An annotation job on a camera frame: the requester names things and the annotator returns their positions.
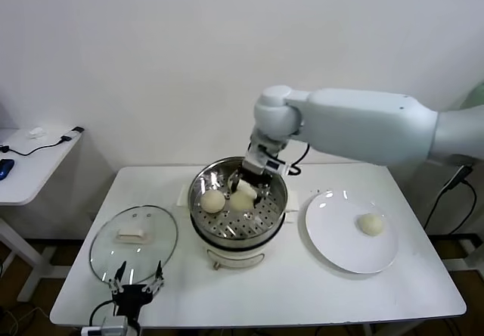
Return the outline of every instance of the black wire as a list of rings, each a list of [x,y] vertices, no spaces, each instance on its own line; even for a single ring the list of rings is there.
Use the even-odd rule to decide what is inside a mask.
[[[450,330],[452,336],[455,336],[454,329],[452,328],[450,322],[447,319],[444,319],[444,322],[447,325],[447,328]]]
[[[32,153],[37,152],[40,149],[52,148],[52,147],[55,147],[56,145],[59,145],[60,143],[63,143],[63,142],[65,142],[63,139],[59,139],[59,142],[57,142],[57,143],[55,143],[53,145],[43,145],[42,147],[38,147],[36,149],[32,149],[29,153],[20,153],[20,152],[15,151],[14,149],[11,149],[11,148],[9,148],[8,151],[9,152],[14,152],[14,153],[16,153],[16,154],[18,154],[20,156],[27,157],[27,156],[30,156]]]
[[[113,300],[105,300],[103,303],[99,303],[96,308],[94,308],[91,312],[91,315],[89,316],[89,326],[92,326],[92,320],[94,318],[94,315],[96,312],[103,306],[106,306],[107,304],[114,303]]]
[[[472,206],[470,207],[469,213],[466,215],[466,217],[464,217],[464,219],[457,226],[457,228],[455,228],[454,230],[452,230],[451,232],[449,232],[450,235],[453,234],[453,233],[455,233],[458,229],[460,229],[461,226],[467,221],[467,219],[470,218],[470,216],[472,215],[474,209],[476,208],[476,204],[477,204],[477,193],[476,193],[476,190],[474,189],[474,187],[467,180],[463,180],[462,183],[464,185],[466,185],[468,188],[470,188],[470,190],[472,191],[472,194],[474,196],[474,199],[473,199]]]
[[[453,326],[455,327],[455,331],[457,331],[458,335],[459,336],[462,336],[461,334],[461,330],[459,329],[459,326],[457,325],[456,321],[454,321],[453,319],[448,319],[448,321],[453,324]]]
[[[430,219],[432,218],[433,213],[435,212],[437,205],[439,204],[440,198],[446,193],[446,191],[440,191],[439,196],[437,196],[436,202],[433,203],[432,210],[430,211],[429,216],[427,217],[427,221],[425,222],[425,225],[423,226],[423,229],[427,229],[427,225],[429,225]]]
[[[300,159],[298,159],[296,162],[293,162],[293,166],[296,166],[297,164],[299,164],[299,162],[301,162],[304,158],[306,158],[310,148],[311,148],[310,145],[306,145],[306,150],[304,151]]]
[[[346,330],[346,333],[349,335],[349,336],[352,336],[353,333],[351,332],[351,330],[349,329],[349,327],[347,325],[343,325],[343,327],[345,328]]]
[[[319,331],[323,329],[324,326],[319,326],[318,328],[316,328],[316,331],[315,331],[315,336],[318,336],[319,335]]]

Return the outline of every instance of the table leg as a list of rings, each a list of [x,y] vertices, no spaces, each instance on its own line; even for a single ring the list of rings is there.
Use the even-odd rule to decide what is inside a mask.
[[[374,336],[402,336],[414,327],[417,327],[423,321],[425,321],[425,319],[389,323],[388,325],[385,325],[381,330],[379,330],[376,334],[374,334]]]
[[[5,271],[12,264],[12,262],[14,261],[14,258],[15,258],[15,253],[11,251],[2,263],[2,273],[0,274],[0,278],[5,274]]]
[[[484,244],[477,249],[470,241],[460,241],[462,247],[469,254],[465,258],[444,259],[442,262],[449,272],[476,270],[484,279]]]
[[[17,234],[3,219],[0,219],[0,240],[30,266],[45,263],[42,255]]]
[[[37,284],[42,278],[67,277],[70,266],[52,266],[50,264],[50,259],[55,253],[55,247],[46,247],[42,254],[40,254],[3,219],[0,219],[0,240],[12,250],[8,258],[11,257],[12,260],[16,254],[33,267],[29,278],[18,294],[17,300],[19,302],[27,302],[30,300]]]

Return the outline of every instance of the power cord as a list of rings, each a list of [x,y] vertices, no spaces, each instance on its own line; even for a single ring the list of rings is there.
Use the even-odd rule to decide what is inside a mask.
[[[15,317],[15,315],[13,314],[13,311],[17,308],[22,307],[22,306],[30,306],[30,307],[32,307],[32,309],[28,313],[26,313],[25,315],[23,315],[22,317],[17,319],[17,317]],[[44,312],[44,310],[42,308],[37,307],[36,305],[34,305],[30,302],[19,303],[18,305],[13,306],[9,310],[1,310],[0,316],[9,315],[10,318],[12,318],[12,321],[14,322],[14,324],[10,327],[8,332],[0,332],[0,335],[21,336],[33,324],[33,321],[34,321],[34,318],[35,318],[35,315],[36,315],[37,312],[40,312],[43,316],[45,316],[48,319],[47,314]],[[23,326],[22,328],[20,328],[20,323],[29,316],[31,316],[31,318],[29,319],[28,323],[25,326]]]
[[[302,154],[302,156],[290,165],[290,171],[287,174],[288,176],[298,176],[298,175],[301,174],[301,168],[297,165],[308,155],[310,148],[311,148],[311,145],[306,145],[306,149],[304,150],[304,153]],[[275,160],[276,162],[279,162],[280,164],[286,164],[286,162],[284,162],[283,160],[280,160],[276,156],[273,156],[272,154],[268,153],[265,148],[263,148],[262,151],[264,152],[264,154],[267,157],[271,158],[272,160]]]
[[[27,157],[27,156],[30,156],[32,153],[40,151],[41,149],[52,148],[52,147],[58,146],[61,143],[69,142],[69,141],[73,140],[73,138],[77,137],[77,135],[79,135],[82,132],[84,132],[84,128],[82,128],[81,126],[77,126],[74,129],[72,129],[70,132],[66,133],[65,135],[62,135],[57,143],[54,143],[53,145],[43,145],[42,147],[37,147],[35,149],[32,149],[28,153],[21,153],[19,151],[16,151],[16,150],[10,148],[9,145],[0,145],[0,152],[2,152],[2,153],[14,152],[14,153],[18,154],[19,156]]]
[[[114,300],[105,300],[103,303],[99,303],[91,312],[91,315],[89,316],[89,326],[92,326],[92,321],[94,319],[94,315],[96,312],[103,306],[106,306],[110,303],[114,303]]]
[[[427,226],[429,225],[429,222],[432,219],[432,216],[433,216],[433,214],[434,214],[434,212],[437,208],[437,205],[440,202],[440,199],[442,198],[442,196],[446,192],[451,191],[452,189],[454,189],[460,183],[464,183],[464,181],[467,183],[467,185],[470,186],[469,182],[466,181],[466,177],[468,175],[470,175],[472,173],[472,171],[473,171],[473,168],[471,166],[461,166],[461,167],[459,167],[457,172],[446,182],[446,184],[442,187],[442,189],[439,191],[439,194],[437,195],[437,198],[436,198],[436,200],[435,200],[435,202],[432,206],[432,210],[430,211],[429,216],[427,217],[427,221],[425,222],[425,225],[423,226],[424,229],[427,229]],[[460,228],[464,224],[464,222],[469,218],[470,214],[472,214],[472,212],[474,210],[474,207],[475,207],[475,204],[474,204],[473,208],[471,209],[470,213],[466,216],[464,221],[457,227],[457,229]]]
[[[470,207],[469,213],[466,215],[466,217],[464,217],[464,219],[461,221],[461,223],[454,230],[452,230],[451,232],[449,232],[450,235],[451,234],[454,234],[458,229],[460,229],[461,226],[470,218],[470,216],[473,214],[473,211],[476,208],[476,204],[477,204],[477,193],[476,193],[475,188],[468,181],[466,181],[466,180],[463,180],[462,181],[462,184],[463,185],[466,185],[472,191],[472,193],[473,193],[473,202],[472,202],[472,206]]]

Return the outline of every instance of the white table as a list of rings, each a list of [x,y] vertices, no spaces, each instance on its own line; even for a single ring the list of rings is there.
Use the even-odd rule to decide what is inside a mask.
[[[20,153],[27,153],[34,148],[56,143],[70,129],[52,130],[48,135],[30,139],[27,129],[0,129],[0,143],[9,145]],[[79,140],[80,135],[57,147],[39,150],[28,157],[13,152],[0,153],[0,159],[11,158],[15,165],[8,176],[0,181],[0,205],[21,206],[28,204],[40,192],[44,184],[57,169]],[[65,278],[69,272],[66,266],[51,266],[49,260],[54,255],[55,247],[47,247],[42,254],[36,251],[0,218],[0,241],[12,252],[3,262],[4,271],[18,255],[33,267],[17,300],[28,301],[41,278]]]
[[[91,311],[110,299],[92,274],[89,248],[106,221],[132,206],[171,210],[179,243],[163,270],[165,286],[141,310],[145,328],[329,325],[414,320],[379,334],[401,334],[430,317],[460,315],[466,305],[407,201],[383,167],[366,163],[304,165],[286,179],[303,202],[328,188],[358,192],[383,208],[399,234],[394,264],[376,275],[338,270],[312,246],[304,211],[292,213],[271,240],[271,253],[252,269],[212,268],[191,227],[188,210],[175,205],[200,167],[127,167],[118,173],[51,311],[58,325],[86,325]],[[100,324],[112,308],[95,317]]]

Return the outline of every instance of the cable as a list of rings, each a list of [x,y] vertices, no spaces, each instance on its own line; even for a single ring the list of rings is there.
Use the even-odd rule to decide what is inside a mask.
[[[91,315],[89,316],[89,326],[92,326],[92,320],[94,318],[94,315],[96,312],[103,306],[106,306],[110,303],[114,303],[114,300],[105,300],[103,303],[99,303],[91,312]]]
[[[34,312],[37,312],[37,311],[40,311],[40,313],[41,313],[42,315],[44,315],[44,317],[45,317],[46,319],[48,319],[48,316],[47,316],[47,314],[44,312],[44,310],[43,310],[42,308],[40,308],[40,307],[36,307],[36,308],[34,308],[34,309],[33,309],[33,310],[31,310],[30,312],[26,313],[25,315],[23,315],[22,317],[20,317],[20,318],[17,320],[17,331],[16,331],[15,333],[13,333],[13,334],[12,334],[12,336],[20,336],[21,334],[23,334],[23,333],[24,333],[24,332],[25,332],[25,331],[28,329],[28,327],[30,327],[30,326],[31,326],[31,324],[33,323],[33,318],[32,318],[32,320],[31,320],[31,322],[29,322],[29,325],[28,325],[27,327],[25,327],[25,329],[24,329],[24,330],[22,330],[21,332],[18,332],[18,323],[20,323],[20,321],[22,321],[23,319],[25,319],[25,318],[26,318],[28,315],[30,315],[30,314],[32,314],[32,313],[34,313]]]
[[[311,149],[311,145],[307,144],[306,145],[306,150],[304,151],[304,153],[302,154],[301,158],[298,159],[296,162],[293,162],[293,166],[296,166],[297,164],[299,164],[299,162],[301,162],[304,158],[306,158],[306,156],[308,155],[309,153],[309,149]]]
[[[26,305],[32,306],[33,308],[28,313],[26,313],[25,315],[17,319],[15,315],[12,313],[12,311],[15,310],[16,308],[19,308],[21,306],[26,306]],[[9,310],[5,310],[5,314],[8,314],[12,318],[12,320],[14,321],[14,324],[10,327],[9,332],[1,332],[0,335],[21,336],[33,324],[33,320],[35,318],[37,311],[40,311],[42,315],[44,315],[48,319],[47,314],[44,312],[42,308],[37,307],[34,304],[28,303],[28,302],[19,303],[16,306],[13,306],[12,308],[10,308]],[[20,323],[30,315],[32,315],[32,318],[28,321],[28,323],[23,328],[20,328]]]
[[[309,153],[309,149],[311,148],[310,145],[306,145],[306,149],[304,150],[304,153],[302,154],[302,156],[296,160],[295,162],[293,162],[290,167],[289,167],[289,172],[287,173],[288,176],[298,176],[301,174],[301,169],[297,166],[297,164],[299,162],[301,162]],[[286,164],[286,162],[284,162],[283,160],[280,160],[279,158],[277,158],[276,156],[273,156],[272,154],[268,153],[267,152],[267,148],[265,147],[262,147],[262,152],[269,158],[271,158],[272,160],[280,163],[280,164]]]
[[[449,321],[454,326],[455,331],[457,331],[458,333],[458,336],[462,336],[461,330],[459,329],[459,326],[457,325],[456,321],[454,321],[453,319],[447,319],[447,321]]]
[[[346,333],[349,335],[349,336],[352,336],[353,333],[351,332],[351,330],[349,329],[348,325],[343,325],[343,327],[345,328],[346,330]]]
[[[432,219],[432,215],[434,213],[434,211],[436,210],[437,208],[437,205],[439,204],[439,201],[440,201],[440,198],[444,195],[444,193],[446,193],[446,191],[444,190],[444,188],[439,192],[439,195],[437,196],[437,199],[436,201],[433,203],[433,207],[432,207],[432,210],[430,211],[429,213],[429,216],[427,217],[427,221],[425,222],[425,225],[423,226],[423,229],[427,229],[427,226],[429,225],[429,222],[430,222],[430,219]]]
[[[439,204],[440,198],[446,193],[447,191],[453,190],[457,185],[464,183],[466,177],[473,172],[472,166],[460,166],[457,171],[455,171],[454,175],[443,185],[442,189],[439,191],[436,201],[433,204],[432,210],[430,211],[429,216],[427,217],[427,221],[423,226],[424,229],[427,229],[429,225],[430,219],[434,211]]]
[[[12,312],[5,310],[5,313],[8,314],[14,320],[14,324],[10,327],[10,331],[8,332],[8,334],[14,336],[18,332],[18,321]]]
[[[447,325],[448,330],[451,332],[452,336],[455,336],[454,329],[452,328],[450,322],[447,319],[443,319],[445,324]]]
[[[32,149],[29,153],[20,153],[19,151],[15,151],[14,149],[10,148],[9,146],[7,145],[2,145],[0,147],[0,151],[3,152],[3,153],[7,153],[7,152],[14,152],[20,156],[24,156],[24,157],[27,157],[27,156],[30,156],[32,153],[34,152],[37,152],[41,149],[44,149],[44,148],[52,148],[52,147],[55,147],[57,145],[59,145],[60,143],[64,143],[66,140],[61,138],[59,139],[59,142],[57,143],[54,143],[53,145],[43,145],[42,147],[37,147],[35,149]]]
[[[318,336],[319,335],[319,331],[323,328],[324,326],[319,326],[318,328],[316,328],[316,331],[315,331],[315,336]]]
[[[467,219],[470,218],[470,216],[472,215],[474,209],[476,208],[476,204],[477,204],[477,193],[476,193],[475,188],[467,180],[463,180],[462,183],[464,185],[466,185],[468,188],[470,188],[470,190],[472,191],[474,199],[473,199],[472,206],[470,207],[469,213],[466,215],[466,217],[464,217],[464,219],[461,221],[461,223],[454,230],[449,232],[450,235],[455,233],[458,229],[460,229],[461,226],[467,221]]]

